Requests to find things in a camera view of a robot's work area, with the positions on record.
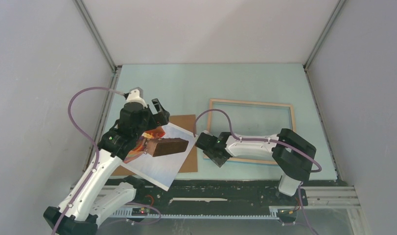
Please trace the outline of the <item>wooden picture frame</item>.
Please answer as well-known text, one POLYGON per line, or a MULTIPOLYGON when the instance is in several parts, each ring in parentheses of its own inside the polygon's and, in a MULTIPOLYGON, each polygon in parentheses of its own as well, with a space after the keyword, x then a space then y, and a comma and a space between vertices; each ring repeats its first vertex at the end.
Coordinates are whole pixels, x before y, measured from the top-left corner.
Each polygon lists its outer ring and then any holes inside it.
MULTIPOLYGON (((290 128, 293 131, 296 131, 295 111, 292 104, 211 98, 209 103, 209 108, 213 109, 215 103, 231 104, 231 105, 247 105, 247 106, 266 106, 266 107, 287 109, 289 112, 290 128)), ((245 159, 245 158, 230 158, 228 159, 228 162, 278 166, 278 164, 275 161, 264 160, 264 159, 256 160, 256 159, 245 159)))

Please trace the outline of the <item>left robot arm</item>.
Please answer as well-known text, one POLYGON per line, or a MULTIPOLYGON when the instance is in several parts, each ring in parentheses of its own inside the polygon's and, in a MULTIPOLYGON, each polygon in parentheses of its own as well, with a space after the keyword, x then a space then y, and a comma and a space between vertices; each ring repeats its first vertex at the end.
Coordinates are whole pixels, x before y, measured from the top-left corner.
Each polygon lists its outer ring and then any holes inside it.
POLYGON ((57 207, 47 207, 44 219, 54 235, 94 235, 103 221, 126 203, 139 204, 145 190, 122 182, 101 200, 96 198, 111 174, 136 146, 141 135, 169 123, 170 114, 158 99, 153 114, 142 98, 127 98, 120 118, 96 145, 96 154, 74 189, 57 207))

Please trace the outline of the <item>brown backing board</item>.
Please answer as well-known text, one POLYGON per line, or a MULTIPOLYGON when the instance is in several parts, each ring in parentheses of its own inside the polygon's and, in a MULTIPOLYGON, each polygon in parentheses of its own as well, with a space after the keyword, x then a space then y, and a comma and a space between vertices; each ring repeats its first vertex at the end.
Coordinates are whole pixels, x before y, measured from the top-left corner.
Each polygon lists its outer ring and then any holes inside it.
MULTIPOLYGON (((183 129, 186 129, 190 132, 193 131, 193 125, 196 120, 196 115, 178 115, 171 116, 169 121, 174 125, 177 125, 183 129)), ((179 173, 194 173, 198 171, 198 162, 197 162, 197 148, 194 146, 181 166, 179 173)), ((124 178, 126 176, 136 175, 130 170, 119 166, 113 173, 112 177, 120 177, 124 178)))

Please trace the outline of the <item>colourful balloon photo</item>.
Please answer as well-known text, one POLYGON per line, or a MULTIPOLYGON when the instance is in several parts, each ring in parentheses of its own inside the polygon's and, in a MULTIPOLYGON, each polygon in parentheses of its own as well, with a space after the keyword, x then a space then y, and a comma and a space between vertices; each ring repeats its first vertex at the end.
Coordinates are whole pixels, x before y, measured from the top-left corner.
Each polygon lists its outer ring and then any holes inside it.
POLYGON ((194 146, 195 138, 190 131, 169 123, 144 132, 135 149, 129 152, 121 166, 167 191, 194 146), (149 140, 166 138, 187 140, 186 151, 160 157, 152 157, 145 152, 146 143, 149 140))

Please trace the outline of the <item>dark brown wooden block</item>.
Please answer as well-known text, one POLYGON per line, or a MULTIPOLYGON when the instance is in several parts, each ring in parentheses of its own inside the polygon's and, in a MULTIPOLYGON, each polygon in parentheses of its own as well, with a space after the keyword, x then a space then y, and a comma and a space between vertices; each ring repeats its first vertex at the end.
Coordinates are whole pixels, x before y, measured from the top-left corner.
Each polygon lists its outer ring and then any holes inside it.
POLYGON ((182 138, 151 139, 146 143, 145 152, 160 157, 185 152, 188 141, 182 138))

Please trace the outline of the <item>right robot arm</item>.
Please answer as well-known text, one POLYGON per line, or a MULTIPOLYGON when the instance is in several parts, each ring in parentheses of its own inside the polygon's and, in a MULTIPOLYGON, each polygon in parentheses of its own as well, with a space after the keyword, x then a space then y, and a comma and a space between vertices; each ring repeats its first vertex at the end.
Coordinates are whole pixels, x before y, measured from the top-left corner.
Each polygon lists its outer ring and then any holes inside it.
POLYGON ((274 161, 283 171, 275 192, 276 200, 283 205, 294 200, 301 183, 308 181, 314 172, 313 165, 317 166, 317 172, 322 170, 314 159, 316 147, 287 128, 270 136, 243 136, 231 132, 214 136, 204 131, 195 145, 218 167, 229 159, 242 156, 274 161))

